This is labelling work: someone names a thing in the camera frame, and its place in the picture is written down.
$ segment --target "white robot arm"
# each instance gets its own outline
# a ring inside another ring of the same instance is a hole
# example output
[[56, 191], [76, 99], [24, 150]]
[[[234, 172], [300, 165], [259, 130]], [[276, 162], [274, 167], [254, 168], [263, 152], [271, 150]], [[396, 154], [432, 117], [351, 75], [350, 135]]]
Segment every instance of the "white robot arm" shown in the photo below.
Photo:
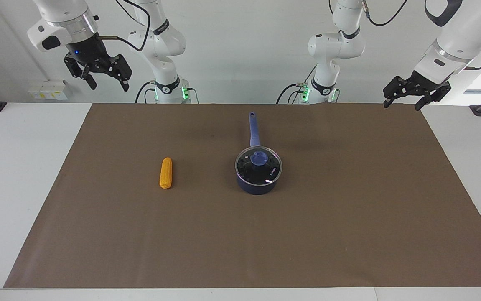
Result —
[[385, 88], [385, 108], [395, 99], [422, 96], [416, 110], [439, 102], [450, 91], [449, 78], [481, 52], [481, 0], [426, 0], [426, 15], [442, 27], [410, 78], [395, 77]]
[[[155, 75], [156, 101], [158, 103], [190, 102], [186, 93], [188, 82], [177, 74], [175, 63], [169, 58], [185, 52], [185, 37], [170, 25], [160, 0], [134, 0], [134, 2], [147, 10], [151, 16], [153, 34], [148, 36], [143, 51], [138, 54], [148, 62]], [[139, 22], [146, 23], [147, 15], [139, 9], [135, 8], [135, 11]], [[144, 38], [145, 31], [140, 30], [131, 32], [128, 40], [132, 44], [142, 44]]]
[[124, 91], [129, 88], [132, 70], [123, 55], [107, 54], [95, 21], [84, 0], [34, 0], [42, 19], [28, 30], [28, 38], [40, 51], [58, 46], [69, 50], [64, 63], [72, 76], [86, 80], [91, 89], [97, 83], [90, 73], [102, 73], [118, 80]]
[[362, 0], [338, 0], [333, 23], [338, 33], [317, 34], [309, 40], [309, 54], [316, 60], [315, 76], [309, 82], [301, 104], [327, 102], [339, 76], [340, 67], [334, 59], [359, 57], [366, 42], [359, 30], [363, 10]]

